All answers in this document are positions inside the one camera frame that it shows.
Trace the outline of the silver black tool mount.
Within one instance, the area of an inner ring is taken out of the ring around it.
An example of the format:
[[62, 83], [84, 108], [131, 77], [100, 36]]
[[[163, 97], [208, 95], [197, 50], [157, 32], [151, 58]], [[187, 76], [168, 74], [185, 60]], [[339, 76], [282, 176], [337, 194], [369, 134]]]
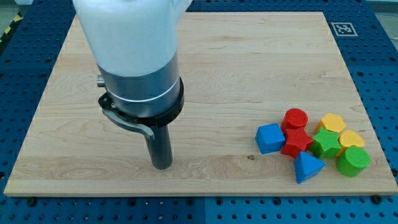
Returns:
[[117, 125], [123, 122], [161, 128], [171, 123], [184, 106], [184, 85], [174, 55], [162, 68], [138, 77], [100, 69], [106, 93], [98, 103]]

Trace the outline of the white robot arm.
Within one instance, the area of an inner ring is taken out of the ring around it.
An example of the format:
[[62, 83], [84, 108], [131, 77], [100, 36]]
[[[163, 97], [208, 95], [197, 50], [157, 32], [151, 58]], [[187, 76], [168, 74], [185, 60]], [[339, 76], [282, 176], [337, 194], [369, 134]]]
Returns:
[[171, 166], [168, 125], [184, 104], [177, 24], [191, 0], [74, 0], [99, 68], [103, 114], [146, 140], [152, 165]]

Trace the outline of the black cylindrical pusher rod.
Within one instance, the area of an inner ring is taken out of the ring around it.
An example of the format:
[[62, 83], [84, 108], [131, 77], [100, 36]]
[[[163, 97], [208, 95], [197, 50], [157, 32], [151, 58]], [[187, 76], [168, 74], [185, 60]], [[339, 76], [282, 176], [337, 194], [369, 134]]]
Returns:
[[172, 147], [168, 126], [152, 127], [154, 138], [145, 137], [152, 165], [159, 170], [167, 169], [172, 165]]

